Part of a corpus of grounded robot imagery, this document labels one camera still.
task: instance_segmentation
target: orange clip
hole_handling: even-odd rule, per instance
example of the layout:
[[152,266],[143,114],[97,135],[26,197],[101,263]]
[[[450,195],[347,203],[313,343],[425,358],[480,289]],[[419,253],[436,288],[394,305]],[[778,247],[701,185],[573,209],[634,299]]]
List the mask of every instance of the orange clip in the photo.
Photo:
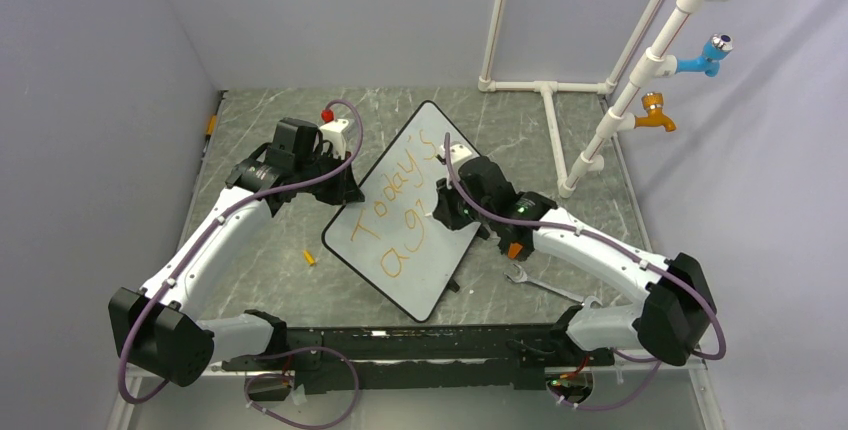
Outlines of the orange clip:
[[521,245],[518,242],[513,242],[509,244],[509,250],[506,252],[506,256],[515,260],[521,250],[524,250],[524,245]]

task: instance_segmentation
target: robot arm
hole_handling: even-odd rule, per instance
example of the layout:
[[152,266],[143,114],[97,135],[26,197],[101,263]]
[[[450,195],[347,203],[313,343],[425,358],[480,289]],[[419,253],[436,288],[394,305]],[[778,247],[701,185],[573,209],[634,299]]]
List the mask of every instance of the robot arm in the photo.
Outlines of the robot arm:
[[[170,288],[141,324],[129,352],[130,363],[186,386],[210,362],[287,350],[285,322],[263,312],[248,310],[237,317],[216,320],[197,318],[238,251],[297,192],[273,193],[236,205],[255,198],[257,192],[304,182],[338,168],[349,158],[345,135],[349,126],[347,120],[334,120],[320,128],[300,120],[281,120],[273,141],[235,166],[211,212],[177,254],[138,292],[121,288],[112,297],[109,315],[118,353],[142,309],[163,283]],[[300,191],[331,205],[364,200],[350,168]],[[221,225],[204,235],[215,220]],[[203,243],[195,249],[198,242]],[[186,257],[190,260],[184,270],[172,279],[174,267]]]
[[[488,218],[471,207],[450,184],[450,176],[437,183],[434,218],[452,230],[472,222],[487,224],[500,238],[501,253],[508,257],[524,260],[540,251],[561,258],[609,283],[630,301],[611,308],[569,308],[553,329],[563,340],[563,351],[580,355],[605,347],[644,348],[663,362],[686,362],[708,328],[709,318],[683,289],[647,268],[651,265],[683,280],[715,311],[694,258],[681,253],[670,260],[635,248],[579,221],[549,198],[516,192],[497,164],[461,144],[452,145],[448,154],[468,196],[489,215],[500,218]],[[573,231],[540,222],[565,224]],[[633,255],[638,256],[637,263],[630,258]]]

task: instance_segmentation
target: blue faucet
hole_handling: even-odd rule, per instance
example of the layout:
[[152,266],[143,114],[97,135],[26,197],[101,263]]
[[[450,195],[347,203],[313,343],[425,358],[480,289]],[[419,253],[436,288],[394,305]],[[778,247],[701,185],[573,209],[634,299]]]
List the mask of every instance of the blue faucet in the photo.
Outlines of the blue faucet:
[[680,72],[704,72],[708,77],[718,75],[721,68],[720,60],[733,50],[733,40],[728,35],[715,34],[704,44],[701,56],[692,60],[677,60],[677,70]]

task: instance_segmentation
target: gray marble floor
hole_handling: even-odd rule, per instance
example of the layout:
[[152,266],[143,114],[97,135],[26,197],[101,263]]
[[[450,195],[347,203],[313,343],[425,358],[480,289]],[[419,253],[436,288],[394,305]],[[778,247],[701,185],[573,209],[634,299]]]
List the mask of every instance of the gray marble floor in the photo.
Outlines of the gray marble floor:
[[[189,230],[211,210],[233,165],[274,133],[286,116],[319,122],[327,101],[357,104],[366,133],[354,174],[361,179],[385,146],[424,100],[434,101],[476,148],[501,165],[516,189],[556,195],[553,156],[542,99],[534,93],[484,94],[471,88],[322,88],[230,91],[200,175]],[[555,96],[567,162],[592,136],[602,111],[596,95]],[[601,152],[606,169],[580,182],[561,204],[578,218],[627,243],[643,246],[636,214],[613,148]],[[412,325],[415,322],[337,260],[321,244],[321,231],[335,214],[311,196],[285,205],[272,224],[235,257],[209,300],[203,318],[235,316],[257,308],[291,326]],[[302,251],[317,259],[310,267]],[[447,292],[427,324],[546,323],[573,303],[545,291],[506,281],[510,261],[495,240],[476,240],[455,275],[459,293]],[[595,295],[605,304],[625,300],[578,268],[534,254],[529,274],[564,289]]]

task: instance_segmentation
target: purple cable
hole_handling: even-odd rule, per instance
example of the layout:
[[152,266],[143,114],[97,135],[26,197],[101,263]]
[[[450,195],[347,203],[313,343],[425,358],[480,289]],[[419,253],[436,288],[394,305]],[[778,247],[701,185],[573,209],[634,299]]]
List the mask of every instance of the purple cable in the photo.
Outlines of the purple cable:
[[[450,155],[450,133],[445,133],[445,154]],[[574,225],[568,225],[566,223],[534,222],[534,221],[528,221],[528,220],[516,220],[516,219],[512,219],[512,218],[504,218],[504,217],[501,217],[500,215],[495,215],[494,213],[492,213],[492,212],[486,210],[485,208],[481,207],[480,205],[477,204],[477,202],[475,202],[474,200],[471,199],[471,197],[468,195],[468,193],[465,191],[465,189],[459,183],[459,175],[454,170],[453,162],[451,162],[450,157],[445,158],[445,163],[447,164],[447,167],[448,167],[448,175],[450,176],[451,183],[453,183],[453,186],[457,189],[459,194],[462,196],[462,199],[465,200],[465,203],[470,205],[471,208],[473,208],[480,215],[483,215],[484,217],[488,218],[489,220],[494,220],[496,222],[500,222],[500,223],[503,223],[503,224],[506,224],[506,225],[517,225],[517,226],[520,226],[520,227],[532,227],[532,228],[548,227],[548,228],[557,228],[557,229],[560,229],[560,230],[565,230],[567,232],[573,232],[573,231],[577,230],[577,227],[575,227]],[[629,258],[631,261],[633,261],[633,263],[640,263],[642,261],[642,259],[639,257],[639,255],[636,255],[635,253],[631,252],[630,250],[623,247],[621,244],[619,244],[615,240],[607,237],[606,235],[603,235],[603,234],[600,234],[600,233],[595,233],[595,232],[590,231],[590,230],[584,230],[580,235],[585,235],[585,236],[587,236],[591,239],[597,240],[597,241],[599,241],[603,244],[606,244],[609,247],[612,247],[613,249],[615,249],[616,251],[618,251],[619,253],[621,253],[625,257]],[[695,301],[698,302],[698,305],[700,305],[701,308],[704,310],[704,312],[707,314],[707,318],[710,319],[710,324],[712,324],[713,329],[715,329],[716,337],[718,339],[718,351],[716,353],[713,353],[713,354],[707,354],[707,353],[702,353],[702,352],[697,351],[697,350],[693,350],[692,355],[695,355],[696,357],[703,358],[704,360],[721,360],[722,358],[724,358],[724,355],[727,353],[727,342],[725,341],[725,338],[724,338],[724,330],[722,330],[721,324],[718,323],[718,318],[716,317],[715,312],[713,311],[712,308],[710,308],[710,305],[707,303],[707,301],[704,300],[704,297],[702,297],[700,293],[696,292],[694,288],[692,288],[689,284],[687,284],[683,280],[681,280],[681,279],[677,278],[676,276],[666,272],[665,270],[654,265],[653,263],[650,263],[650,262],[647,262],[647,263],[648,263],[648,266],[647,266],[648,270],[660,275],[661,277],[668,279],[669,281],[671,281],[672,283],[674,283],[678,287],[682,288],[693,299],[695,299]]]
[[[633,400],[636,400],[636,397],[641,395],[642,392],[644,392],[645,389],[648,388],[648,385],[650,385],[651,382],[654,381],[654,377],[657,376],[657,371],[660,369],[661,364],[662,364],[662,362],[657,362],[653,366],[653,368],[651,368],[651,371],[648,372],[648,376],[646,376],[645,379],[642,380],[642,383],[639,384],[639,387],[636,390],[634,390],[633,393],[631,393],[630,395],[622,398],[621,400],[619,400],[615,403],[610,403],[609,405],[583,406],[583,405],[579,405],[579,404],[576,404],[576,403],[571,403],[568,400],[562,400],[562,402],[568,404],[569,406],[571,406],[571,408],[573,408],[575,410],[584,410],[584,411],[587,411],[587,412],[606,412],[606,411],[609,411],[609,410],[616,410],[618,408],[621,408],[621,407],[627,405],[628,403],[632,402]],[[560,396],[557,395],[556,393],[554,393],[554,391],[551,390],[550,387],[547,387],[547,388],[548,388],[548,392],[551,395],[553,395],[557,399],[557,401],[559,402]]]
[[324,430],[326,428],[330,428],[330,427],[338,425],[345,418],[349,417],[350,414],[353,413],[354,407],[356,407],[356,402],[359,401],[359,397],[362,395],[362,390],[360,390],[360,388],[359,388],[359,375],[356,374],[356,369],[353,368],[353,363],[351,363],[350,360],[348,360],[347,357],[345,357],[341,353],[337,352],[336,350],[333,350],[332,348],[317,347],[316,346],[316,347],[298,348],[296,350],[291,350],[291,351],[288,351],[288,352],[285,352],[285,353],[278,353],[278,354],[275,354],[275,355],[255,356],[254,358],[256,360],[273,360],[275,358],[283,358],[283,357],[288,357],[289,355],[296,355],[298,353],[304,353],[304,352],[310,352],[310,351],[332,353],[336,357],[339,357],[339,359],[341,361],[345,362],[345,364],[347,365],[347,368],[350,369],[351,375],[353,375],[353,399],[350,401],[350,405],[348,405],[347,409],[341,415],[339,415],[338,418],[336,418],[332,422],[324,423],[324,424],[321,424],[321,425],[306,425],[304,423],[298,423],[298,422],[294,422],[292,420],[289,420],[288,418],[283,417],[282,415],[279,415],[277,413],[274,413],[273,411],[268,410],[267,408],[263,407],[262,405],[259,405],[258,403],[251,400],[249,390],[250,390],[250,386],[253,384],[253,382],[255,382],[256,380],[258,380],[260,378],[264,378],[264,377],[273,376],[273,377],[279,378],[280,375],[277,374],[277,373],[263,373],[263,374],[260,374],[260,375],[256,375],[256,376],[252,377],[250,380],[248,380],[247,383],[245,383],[245,385],[244,385],[244,399],[245,399],[245,401],[247,401],[248,405],[250,405],[251,408],[258,410],[258,411],[262,412],[263,414],[268,415],[269,417],[271,417],[275,420],[278,420],[280,422],[285,423],[286,425],[290,425],[290,426],[295,427],[295,428],[301,428],[303,430]]
[[[315,177],[311,180],[306,180],[303,182],[292,183],[290,185],[283,185],[282,187],[256,192],[253,195],[250,195],[249,197],[245,197],[239,200],[238,202],[224,210],[223,213],[221,213],[221,216],[224,217],[225,222],[230,217],[230,215],[232,215],[238,209],[254,200],[260,200],[276,193],[291,192],[293,190],[300,190],[301,188],[317,185],[321,182],[335,177],[336,175],[340,174],[341,172],[347,170],[348,167],[350,167],[351,163],[353,163],[353,159],[355,159],[356,156],[359,155],[359,150],[362,149],[362,139],[365,136],[365,129],[362,125],[362,116],[359,115],[359,111],[356,109],[356,106],[354,106],[347,100],[332,100],[330,103],[327,104],[326,108],[330,108],[331,106],[337,104],[344,105],[350,109],[350,111],[353,113],[354,119],[356,120],[356,125],[359,128],[359,141],[356,142],[356,147],[353,149],[353,153],[350,155],[350,157],[347,158],[344,162],[342,162],[342,164],[339,165],[337,168],[319,177]],[[203,245],[206,244],[206,241],[209,240],[209,237],[211,237],[212,234],[215,233],[215,230],[217,230],[218,227],[220,227],[221,225],[223,225],[223,223],[221,223],[217,219],[212,220],[212,223],[210,223],[209,226],[207,226],[203,230],[203,233],[200,234],[194,244],[192,244],[192,246],[188,249],[183,259],[180,260],[180,263],[174,266],[174,271],[171,272],[169,279],[172,278],[176,280],[177,277],[179,277],[180,274],[183,273],[188,263],[191,262],[191,260],[195,257],[195,255],[197,255],[200,249],[203,248]],[[135,319],[132,328],[130,328],[129,333],[127,334],[127,339],[124,341],[124,348],[121,350],[121,363],[120,367],[118,367],[118,393],[121,394],[121,398],[123,398],[127,403],[131,403],[133,405],[144,403],[153,398],[157,393],[159,393],[160,390],[165,387],[165,385],[168,384],[167,380],[163,380],[162,383],[160,383],[159,386],[154,388],[153,391],[149,394],[143,397],[133,396],[127,388],[127,363],[129,362],[130,358],[130,350],[132,349],[132,345],[135,342],[135,337],[138,335],[138,331],[141,328],[141,324],[144,323],[144,320],[147,319],[148,315],[150,315],[150,312],[153,310],[153,307],[159,302],[159,300],[162,299],[162,297],[165,295],[165,293],[168,292],[169,289],[170,287],[168,287],[167,280],[165,282],[162,282],[162,286],[153,295],[153,298],[151,298],[150,301],[147,302],[147,305],[145,305],[144,308],[141,310],[141,313],[138,315],[138,318]]]

